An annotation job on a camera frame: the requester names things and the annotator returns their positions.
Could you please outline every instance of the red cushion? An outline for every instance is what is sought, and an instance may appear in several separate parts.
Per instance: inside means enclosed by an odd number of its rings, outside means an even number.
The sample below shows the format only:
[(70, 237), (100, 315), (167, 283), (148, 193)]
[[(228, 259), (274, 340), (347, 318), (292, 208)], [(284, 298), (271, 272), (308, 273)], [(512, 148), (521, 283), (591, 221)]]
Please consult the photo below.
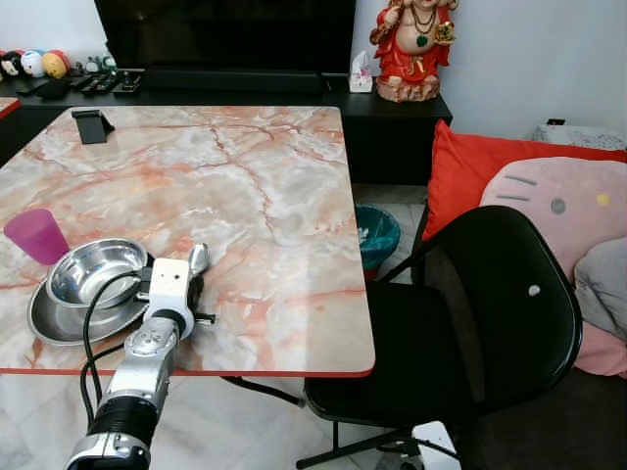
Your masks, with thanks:
[(422, 239), (428, 240), (449, 222), (479, 206), (486, 185), (503, 166), (542, 157), (627, 162), (623, 150), (455, 134), (440, 120), (433, 140), (429, 215)]

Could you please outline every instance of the black chair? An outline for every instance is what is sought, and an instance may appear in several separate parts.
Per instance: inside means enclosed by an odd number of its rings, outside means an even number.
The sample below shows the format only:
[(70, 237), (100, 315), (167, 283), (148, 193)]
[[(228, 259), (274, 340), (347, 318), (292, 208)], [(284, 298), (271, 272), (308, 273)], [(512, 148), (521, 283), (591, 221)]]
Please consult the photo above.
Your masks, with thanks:
[[(424, 273), (432, 257), (444, 288), (423, 285), (422, 275), (422, 285), (385, 282), (409, 267)], [(374, 447), (408, 453), (414, 425), (463, 425), (530, 400), (568, 372), (581, 343), (567, 279), (533, 224), (510, 208), (465, 213), (366, 289), (374, 369), (360, 379), (306, 379), (308, 405), (333, 421), (333, 450), (299, 460), (299, 469)], [(396, 430), (339, 447), (338, 422)]]

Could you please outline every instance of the pink plastic cup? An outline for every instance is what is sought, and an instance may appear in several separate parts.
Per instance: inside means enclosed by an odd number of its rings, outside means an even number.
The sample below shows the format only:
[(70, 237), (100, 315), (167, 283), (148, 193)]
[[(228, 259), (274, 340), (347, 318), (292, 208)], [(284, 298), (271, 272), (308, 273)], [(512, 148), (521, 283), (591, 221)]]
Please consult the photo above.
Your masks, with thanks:
[(41, 264), (54, 264), (70, 250), (52, 213), (33, 209), (12, 218), (4, 234)]

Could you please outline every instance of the teal trash can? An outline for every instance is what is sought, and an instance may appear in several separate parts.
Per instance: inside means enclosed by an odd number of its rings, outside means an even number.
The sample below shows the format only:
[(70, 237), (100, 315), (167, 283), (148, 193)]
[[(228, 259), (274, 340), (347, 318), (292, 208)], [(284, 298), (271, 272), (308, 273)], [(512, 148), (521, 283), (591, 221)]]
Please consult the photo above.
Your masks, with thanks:
[(398, 247), (401, 225), (389, 212), (377, 206), (357, 204), (355, 215), (361, 236), (363, 273), (366, 279), (374, 279), (383, 261)]

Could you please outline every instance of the black phone holder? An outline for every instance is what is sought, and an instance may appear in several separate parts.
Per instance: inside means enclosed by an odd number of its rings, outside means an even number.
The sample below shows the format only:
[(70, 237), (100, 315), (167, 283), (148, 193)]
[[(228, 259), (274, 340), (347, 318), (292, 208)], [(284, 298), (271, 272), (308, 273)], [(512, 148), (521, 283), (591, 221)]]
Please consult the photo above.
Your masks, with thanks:
[(72, 117), (76, 119), (80, 141), (85, 145), (107, 142), (107, 134), (115, 129), (100, 110), (72, 111)]

